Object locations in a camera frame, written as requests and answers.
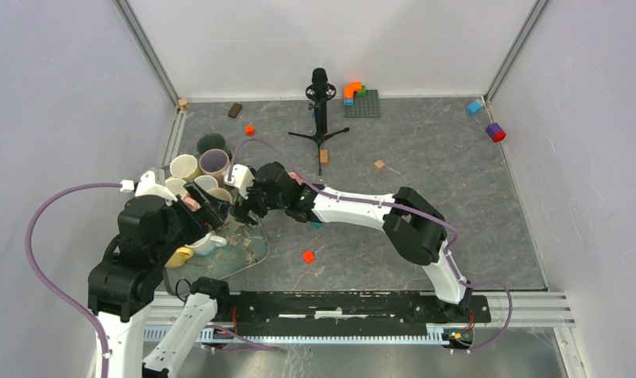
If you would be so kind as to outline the pink octagonal mug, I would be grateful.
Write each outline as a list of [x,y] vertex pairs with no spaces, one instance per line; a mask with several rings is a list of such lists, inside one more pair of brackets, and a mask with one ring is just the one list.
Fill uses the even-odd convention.
[[172,176],[165,181],[165,186],[173,195],[184,199],[189,195],[187,189],[184,187],[186,183],[186,180]]

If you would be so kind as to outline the dark green mug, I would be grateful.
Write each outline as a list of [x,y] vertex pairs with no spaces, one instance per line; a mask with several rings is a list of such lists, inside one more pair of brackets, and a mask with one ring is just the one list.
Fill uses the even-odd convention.
[[223,150],[228,156],[231,156],[231,151],[227,147],[226,139],[218,133],[203,135],[196,143],[196,150],[200,155],[208,150]]

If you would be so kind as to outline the iridescent pink mug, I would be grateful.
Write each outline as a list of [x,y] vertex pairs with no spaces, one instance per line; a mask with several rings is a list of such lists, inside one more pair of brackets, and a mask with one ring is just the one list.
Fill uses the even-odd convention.
[[222,179],[230,167],[231,159],[225,150],[211,149],[198,159],[199,168],[205,175]]

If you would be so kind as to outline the salmon flower mug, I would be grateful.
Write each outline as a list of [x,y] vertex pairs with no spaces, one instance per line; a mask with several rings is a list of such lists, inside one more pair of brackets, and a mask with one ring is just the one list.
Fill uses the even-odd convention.
[[200,187],[204,192],[209,192],[212,189],[217,189],[220,187],[219,181],[209,175],[198,176],[194,179],[194,183]]

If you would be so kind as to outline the pink ghost pattern mug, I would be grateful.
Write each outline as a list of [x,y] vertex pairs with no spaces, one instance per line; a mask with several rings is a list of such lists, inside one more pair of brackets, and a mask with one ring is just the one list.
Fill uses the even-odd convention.
[[289,177],[295,180],[300,185],[304,183],[304,180],[296,172],[289,172]]

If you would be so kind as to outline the blue white mug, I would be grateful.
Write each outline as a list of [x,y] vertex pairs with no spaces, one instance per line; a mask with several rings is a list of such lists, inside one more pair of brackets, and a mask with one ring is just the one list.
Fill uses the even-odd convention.
[[208,256],[215,249],[224,247],[228,244],[228,240],[214,232],[210,232],[198,241],[187,244],[186,247],[193,250],[195,255]]

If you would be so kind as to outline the yellow-green octagonal mug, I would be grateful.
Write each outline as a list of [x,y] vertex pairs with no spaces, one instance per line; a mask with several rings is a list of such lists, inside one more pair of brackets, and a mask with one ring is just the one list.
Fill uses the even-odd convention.
[[170,163],[169,172],[171,176],[187,182],[202,175],[198,159],[190,154],[181,154],[175,157]]

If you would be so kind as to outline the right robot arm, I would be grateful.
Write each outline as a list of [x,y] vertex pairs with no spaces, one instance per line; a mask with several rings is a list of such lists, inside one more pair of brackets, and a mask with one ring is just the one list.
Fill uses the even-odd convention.
[[255,225],[255,217],[283,211],[301,223],[354,224],[383,232],[398,254],[420,266],[434,288],[440,314],[459,321],[471,309],[472,289],[451,257],[451,226],[410,187],[388,195],[362,195],[296,180],[277,161],[254,170],[233,165],[224,175],[238,191],[231,214]]

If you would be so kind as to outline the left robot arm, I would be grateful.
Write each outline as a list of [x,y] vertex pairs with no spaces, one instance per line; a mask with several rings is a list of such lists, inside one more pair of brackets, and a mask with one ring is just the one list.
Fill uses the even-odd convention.
[[227,283],[208,277],[190,286],[182,313],[160,343],[142,354],[154,292],[170,257],[223,225],[229,202],[190,185],[199,207],[192,211],[179,197],[145,194],[126,202],[119,233],[88,276],[88,307],[105,330],[109,357],[98,365],[107,377],[176,377],[210,321],[231,312]]

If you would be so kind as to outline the yellow mug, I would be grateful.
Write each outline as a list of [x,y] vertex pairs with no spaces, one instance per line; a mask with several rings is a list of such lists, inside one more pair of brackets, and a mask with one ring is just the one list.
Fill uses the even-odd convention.
[[181,267],[182,265],[184,265],[187,262],[187,260],[189,260],[193,256],[194,256],[194,251],[191,248],[187,246],[182,246],[178,248],[173,253],[173,255],[167,260],[167,262],[165,263],[165,268],[177,269]]

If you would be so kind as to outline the tall seashell cream mug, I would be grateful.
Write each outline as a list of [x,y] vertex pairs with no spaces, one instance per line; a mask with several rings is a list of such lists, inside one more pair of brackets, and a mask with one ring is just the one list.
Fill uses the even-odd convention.
[[231,196],[231,193],[224,189],[224,188],[220,188],[220,187],[214,187],[211,188],[207,191],[207,193],[211,196],[213,196],[214,198],[219,199],[220,201],[225,201],[229,204],[233,203],[233,199]]

